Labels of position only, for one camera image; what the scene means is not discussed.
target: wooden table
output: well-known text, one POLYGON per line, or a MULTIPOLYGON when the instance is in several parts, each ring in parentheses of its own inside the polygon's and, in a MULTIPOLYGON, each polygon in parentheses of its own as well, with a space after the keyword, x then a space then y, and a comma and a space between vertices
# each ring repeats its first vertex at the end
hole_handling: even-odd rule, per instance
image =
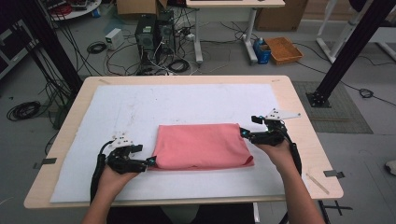
MULTIPOLYGON (((26 208, 54 208, 88 206, 88 203, 51 203, 50 198, 56 186, 64 158, 71 147, 78 127, 90 106, 98 86, 101 85, 186 85, 186 84, 270 84, 282 110, 300 112, 298 119, 285 120, 291 139, 298 144, 303 173, 307 174, 313 199, 338 199, 343 190, 336 177, 326 177, 323 171, 332 170, 332 166, 318 140, 318 137, 304 112, 303 105, 295 92, 290 79, 285 76, 199 76, 199 77, 89 77, 78 93, 76 101, 64 121, 62 129, 52 145, 47 158, 57 158, 54 164, 44 164, 31 187, 24 205, 26 208)), ((272 202, 284 201, 284 196, 262 196, 257 198, 222 199, 213 202, 210 199, 158 201, 153 204, 186 203, 230 203, 230 202, 272 202)), ((134 201, 118 202, 116 205, 140 205, 134 201)))
MULTIPOLYGON (((251 33, 253 31, 253 25, 254 21, 256 19, 256 12, 257 8, 260 7, 283 7, 285 6, 285 2, 283 0, 265 0, 265 1, 259 1, 259 0, 240 0, 240 1, 191 1, 187 0, 186 1, 187 7, 192 7, 192 8, 197 8, 195 11, 195 38, 194 38, 194 49, 195 49, 195 61, 200 65, 203 61, 204 58, 202 56, 202 51, 201 51, 201 42, 200 42, 200 33, 199 33, 199 21, 201 20, 200 17, 200 8, 250 8, 250 14, 248 16, 248 26, 246 30, 246 34, 242 36, 243 42, 245 44, 245 47, 247 49, 247 54, 250 59, 250 64, 255 64, 257 63, 257 56, 253 50, 252 44, 250 42, 250 37, 251 33)), ((224 15, 221 15, 219 11, 214 12, 218 14, 218 21, 222 21, 220 18, 224 17, 224 15)), ((237 21, 236 20, 236 15, 237 12, 234 13, 234 17, 231 19, 231 21, 237 21)))

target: computer tower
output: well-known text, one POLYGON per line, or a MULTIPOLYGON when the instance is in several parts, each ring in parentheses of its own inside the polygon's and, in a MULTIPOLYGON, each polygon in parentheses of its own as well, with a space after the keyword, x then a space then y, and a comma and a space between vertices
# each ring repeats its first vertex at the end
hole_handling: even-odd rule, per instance
POLYGON ((174 11, 161 11, 158 17, 158 26, 163 42, 163 53, 173 54, 176 52, 174 11))
POLYGON ((134 36, 139 49, 140 62, 145 65, 158 63, 162 49, 157 16, 155 14, 141 15, 134 36))

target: gray mat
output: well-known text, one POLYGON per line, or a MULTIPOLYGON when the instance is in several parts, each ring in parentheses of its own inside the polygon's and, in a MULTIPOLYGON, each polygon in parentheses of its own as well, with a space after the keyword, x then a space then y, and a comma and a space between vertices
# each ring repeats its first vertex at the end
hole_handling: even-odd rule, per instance
POLYGON ((293 82, 317 133, 373 133, 342 84, 334 89, 329 98, 331 108, 312 107, 306 93, 314 92, 319 84, 319 82, 293 82))

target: table leg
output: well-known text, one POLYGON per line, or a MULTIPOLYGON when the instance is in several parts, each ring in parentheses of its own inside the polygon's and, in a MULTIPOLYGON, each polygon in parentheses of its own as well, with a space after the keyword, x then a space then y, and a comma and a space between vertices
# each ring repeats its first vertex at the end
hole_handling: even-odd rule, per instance
POLYGON ((256 18, 256 12, 257 12, 257 8, 255 8, 255 7, 253 7, 250 10, 247 33, 245 35, 242 35, 245 47, 247 48, 248 57, 250 58, 250 65, 257 63, 257 56, 256 56, 256 53, 254 52, 253 46, 250 42, 251 33, 253 31, 254 19, 256 18))
POLYGON ((194 37, 194 51, 195 51, 195 61, 198 63, 198 67, 204 61, 202 57, 201 42, 199 39, 199 9, 195 10, 195 37, 194 37))

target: forearm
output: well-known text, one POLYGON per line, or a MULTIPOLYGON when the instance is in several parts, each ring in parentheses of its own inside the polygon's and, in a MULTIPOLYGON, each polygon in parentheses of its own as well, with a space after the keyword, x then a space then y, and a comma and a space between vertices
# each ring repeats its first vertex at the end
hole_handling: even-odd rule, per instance
POLYGON ((112 195, 98 192, 81 223, 105 224, 108 210, 110 209, 114 198, 115 197, 112 195))
POLYGON ((281 174, 290 224, 324 223, 297 170, 281 174))

